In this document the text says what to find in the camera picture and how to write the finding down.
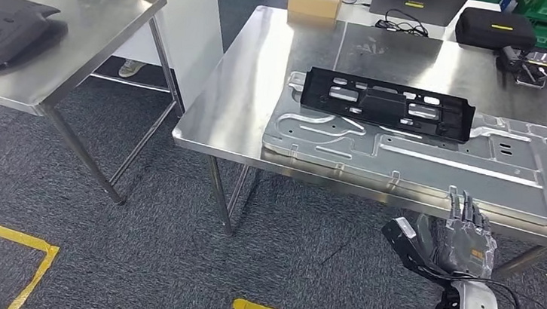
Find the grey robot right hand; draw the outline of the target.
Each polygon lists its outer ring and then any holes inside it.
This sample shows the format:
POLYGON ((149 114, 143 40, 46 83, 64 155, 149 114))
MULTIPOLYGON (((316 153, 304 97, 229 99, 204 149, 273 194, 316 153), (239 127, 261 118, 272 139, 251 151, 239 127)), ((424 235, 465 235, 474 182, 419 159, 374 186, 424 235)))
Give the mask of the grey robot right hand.
POLYGON ((490 278, 497 248, 490 221, 467 191, 458 194, 452 187, 450 204, 449 217, 441 226, 419 215, 416 232, 424 255, 449 274, 490 278))

